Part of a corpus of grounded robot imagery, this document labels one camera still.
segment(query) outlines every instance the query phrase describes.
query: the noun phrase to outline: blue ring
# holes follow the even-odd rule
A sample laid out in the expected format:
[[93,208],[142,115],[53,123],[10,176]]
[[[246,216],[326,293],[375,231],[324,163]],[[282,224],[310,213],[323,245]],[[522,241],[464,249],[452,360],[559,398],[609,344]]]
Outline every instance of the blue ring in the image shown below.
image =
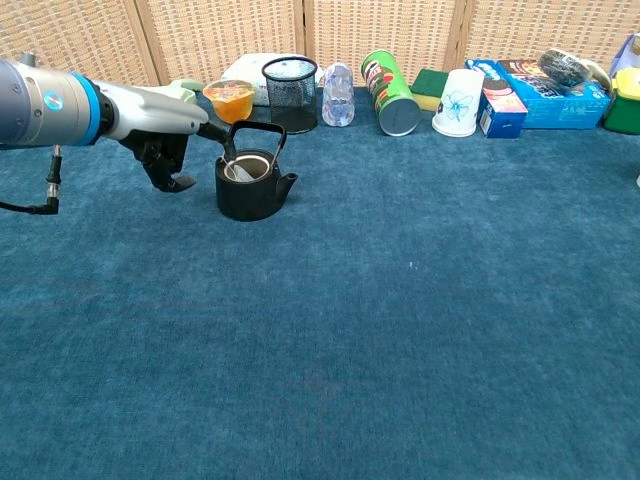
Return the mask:
[[71,72],[71,75],[78,80],[78,83],[82,85],[84,93],[87,94],[87,100],[89,100],[89,127],[80,140],[75,145],[89,145],[91,141],[98,135],[98,129],[100,128],[100,101],[98,95],[93,89],[93,86],[89,81],[79,73]]

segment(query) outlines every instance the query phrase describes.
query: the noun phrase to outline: green can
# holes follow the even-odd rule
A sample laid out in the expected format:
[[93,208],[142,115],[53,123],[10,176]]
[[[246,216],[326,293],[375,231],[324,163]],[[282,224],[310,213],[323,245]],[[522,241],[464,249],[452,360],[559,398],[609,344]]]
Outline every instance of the green can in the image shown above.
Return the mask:
[[420,123],[422,112],[393,55],[386,50],[371,52],[362,62],[360,73],[373,96],[382,131],[394,137],[411,133]]

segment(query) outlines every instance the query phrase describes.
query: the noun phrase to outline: woven folding screen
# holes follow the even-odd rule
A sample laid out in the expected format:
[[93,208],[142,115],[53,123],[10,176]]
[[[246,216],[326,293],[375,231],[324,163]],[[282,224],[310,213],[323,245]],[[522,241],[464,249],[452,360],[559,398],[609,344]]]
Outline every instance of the woven folding screen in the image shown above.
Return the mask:
[[38,66],[96,80],[157,84],[132,0],[0,2],[0,57],[36,54]]
[[475,0],[467,57],[538,58],[550,47],[609,70],[629,33],[640,31],[640,0]]
[[421,68],[442,68],[453,0],[305,0],[307,51],[322,67],[347,63],[357,85],[372,50],[389,50],[405,80]]
[[304,53],[302,0],[137,3],[164,81],[215,80],[245,53]]

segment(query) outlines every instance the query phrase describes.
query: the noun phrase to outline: sponge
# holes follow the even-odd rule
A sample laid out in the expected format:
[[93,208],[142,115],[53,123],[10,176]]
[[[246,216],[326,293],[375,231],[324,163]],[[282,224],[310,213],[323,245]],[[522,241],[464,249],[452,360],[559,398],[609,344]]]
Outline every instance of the sponge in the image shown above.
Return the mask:
[[447,72],[426,68],[420,70],[410,89],[422,110],[435,112],[438,109],[447,78],[449,78]]

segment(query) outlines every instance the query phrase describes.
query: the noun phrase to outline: yellow object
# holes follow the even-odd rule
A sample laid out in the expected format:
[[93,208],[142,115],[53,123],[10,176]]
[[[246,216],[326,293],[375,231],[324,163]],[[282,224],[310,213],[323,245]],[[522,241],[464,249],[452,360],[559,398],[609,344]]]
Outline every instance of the yellow object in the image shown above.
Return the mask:
[[225,123],[246,120],[253,109],[255,88],[242,80],[219,80],[202,90],[213,105],[213,110]]
[[613,88],[629,100],[640,100],[640,68],[623,68],[616,72]]
[[435,112],[438,109],[438,105],[440,105],[440,97],[416,95],[414,93],[413,98],[416,99],[416,102],[418,102],[418,105],[420,105],[421,110],[429,110],[430,112]]

